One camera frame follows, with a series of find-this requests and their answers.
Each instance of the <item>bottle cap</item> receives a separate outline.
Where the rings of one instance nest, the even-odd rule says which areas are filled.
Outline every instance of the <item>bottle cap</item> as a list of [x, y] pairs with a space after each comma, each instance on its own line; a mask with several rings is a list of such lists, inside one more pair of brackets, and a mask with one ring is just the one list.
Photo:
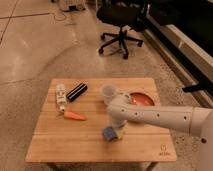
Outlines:
[[64, 105], [60, 105], [59, 109], [60, 109], [61, 112], [64, 112], [65, 111], [65, 106]]

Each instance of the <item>white bottle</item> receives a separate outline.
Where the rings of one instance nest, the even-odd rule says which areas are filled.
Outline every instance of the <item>white bottle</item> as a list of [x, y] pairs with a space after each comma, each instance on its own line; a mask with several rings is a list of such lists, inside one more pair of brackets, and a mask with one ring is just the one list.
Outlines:
[[64, 84], [58, 84], [56, 86], [56, 103], [59, 106], [60, 112], [64, 112], [66, 109], [66, 89]]

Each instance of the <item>chair wheel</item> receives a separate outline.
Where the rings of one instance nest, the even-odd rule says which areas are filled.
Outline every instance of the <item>chair wheel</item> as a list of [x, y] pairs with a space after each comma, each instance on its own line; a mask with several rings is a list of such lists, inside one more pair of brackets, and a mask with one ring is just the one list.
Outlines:
[[143, 44], [143, 41], [138, 42], [138, 46], [141, 47]]
[[98, 52], [99, 52], [99, 54], [103, 54], [103, 53], [104, 53], [104, 50], [103, 50], [102, 48], [100, 48], [100, 49], [98, 50]]
[[123, 55], [123, 58], [124, 58], [124, 59], [128, 59], [128, 54], [124, 54], [124, 55]]
[[104, 34], [101, 35], [101, 40], [104, 40], [105, 39], [105, 36]]

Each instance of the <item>table leg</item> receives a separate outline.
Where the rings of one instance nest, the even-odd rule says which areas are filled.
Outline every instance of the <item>table leg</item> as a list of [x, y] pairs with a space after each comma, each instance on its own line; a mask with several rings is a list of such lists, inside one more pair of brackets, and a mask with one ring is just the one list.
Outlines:
[[46, 163], [53, 171], [60, 171], [60, 168], [55, 163]]
[[146, 171], [152, 171], [158, 162], [151, 162], [150, 165], [146, 168]]

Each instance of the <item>black office chair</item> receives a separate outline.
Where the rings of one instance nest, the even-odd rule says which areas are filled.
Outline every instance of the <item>black office chair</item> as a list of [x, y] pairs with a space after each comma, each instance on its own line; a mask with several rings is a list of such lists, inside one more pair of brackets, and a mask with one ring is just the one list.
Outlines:
[[147, 3], [147, 0], [110, 0], [110, 3], [102, 0], [102, 6], [97, 12], [98, 19], [103, 23], [120, 27], [120, 31], [119, 34], [103, 33], [101, 35], [102, 40], [105, 39], [105, 36], [114, 38], [100, 47], [100, 54], [103, 54], [104, 47], [118, 41], [119, 46], [122, 45], [125, 50], [123, 58], [128, 59], [129, 52], [125, 40], [138, 42], [138, 46], [142, 46], [143, 40], [127, 36], [127, 31], [123, 31], [123, 27], [126, 25], [131, 27], [138, 19], [144, 17], [147, 10]]

